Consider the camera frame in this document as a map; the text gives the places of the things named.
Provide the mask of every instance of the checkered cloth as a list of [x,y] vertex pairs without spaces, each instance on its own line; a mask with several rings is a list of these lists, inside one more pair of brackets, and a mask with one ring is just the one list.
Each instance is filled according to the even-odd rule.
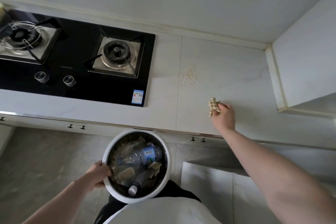
[[209,116],[210,117],[212,117],[212,111],[217,111],[219,114],[221,113],[221,110],[218,107],[218,103],[219,103],[219,101],[217,102],[216,98],[210,99],[210,101],[209,101],[209,107],[210,107]]

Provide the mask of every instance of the gas stove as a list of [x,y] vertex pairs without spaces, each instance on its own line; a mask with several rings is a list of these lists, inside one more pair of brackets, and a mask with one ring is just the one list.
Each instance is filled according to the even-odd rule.
[[7,10],[0,89],[144,106],[155,35]]

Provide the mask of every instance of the gray floor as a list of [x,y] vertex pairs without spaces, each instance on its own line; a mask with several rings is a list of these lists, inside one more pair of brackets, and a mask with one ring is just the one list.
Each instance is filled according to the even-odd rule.
[[[0,158],[0,220],[19,224],[71,181],[102,159],[113,137],[34,128],[16,128]],[[180,184],[183,161],[212,167],[239,167],[229,149],[169,144],[171,179]],[[107,203],[105,188],[87,195],[74,223],[93,224]]]

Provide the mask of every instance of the energy label sticker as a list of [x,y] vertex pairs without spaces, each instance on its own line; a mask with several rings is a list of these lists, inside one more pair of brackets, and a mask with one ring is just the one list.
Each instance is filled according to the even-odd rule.
[[134,90],[133,97],[132,97],[132,104],[141,105],[143,96],[144,96],[143,90]]

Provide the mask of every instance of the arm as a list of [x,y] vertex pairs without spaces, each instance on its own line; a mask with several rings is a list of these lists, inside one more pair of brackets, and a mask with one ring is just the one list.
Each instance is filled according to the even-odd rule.
[[71,224],[86,193],[104,186],[102,180],[106,176],[111,176],[108,166],[102,166],[101,161],[93,164],[85,175],[69,184],[22,224]]
[[336,201],[329,191],[282,155],[238,133],[230,105],[218,107],[221,114],[213,112],[215,128],[282,223],[336,223]]

